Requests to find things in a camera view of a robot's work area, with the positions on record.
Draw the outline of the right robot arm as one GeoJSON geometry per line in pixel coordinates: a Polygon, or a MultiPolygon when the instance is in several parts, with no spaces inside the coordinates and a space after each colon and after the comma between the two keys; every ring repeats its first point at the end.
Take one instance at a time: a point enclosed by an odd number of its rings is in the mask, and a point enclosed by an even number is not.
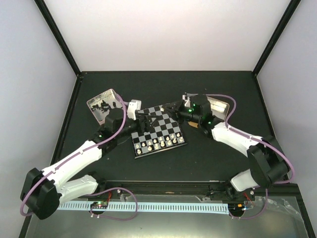
{"type": "Polygon", "coordinates": [[[187,121],[205,136],[228,145],[246,156],[249,169],[238,173],[225,184],[225,194],[238,199],[245,190],[283,184],[294,168],[282,152],[275,137],[266,138],[243,132],[221,119],[211,109],[210,95],[183,95],[182,100],[164,104],[161,110],[178,123],[187,121]]]}

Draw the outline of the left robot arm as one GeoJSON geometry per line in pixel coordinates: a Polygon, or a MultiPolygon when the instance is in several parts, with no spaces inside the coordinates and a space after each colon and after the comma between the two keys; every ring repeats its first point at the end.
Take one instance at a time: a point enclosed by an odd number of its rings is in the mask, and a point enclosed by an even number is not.
{"type": "Polygon", "coordinates": [[[118,139],[133,132],[148,132],[153,115],[136,112],[130,119],[125,109],[112,109],[105,123],[77,150],[59,162],[42,170],[31,169],[21,191],[20,213],[43,220],[51,216],[60,204],[83,195],[103,197],[106,185],[92,175],[72,180],[77,173],[98,161],[117,146],[118,139]]]}

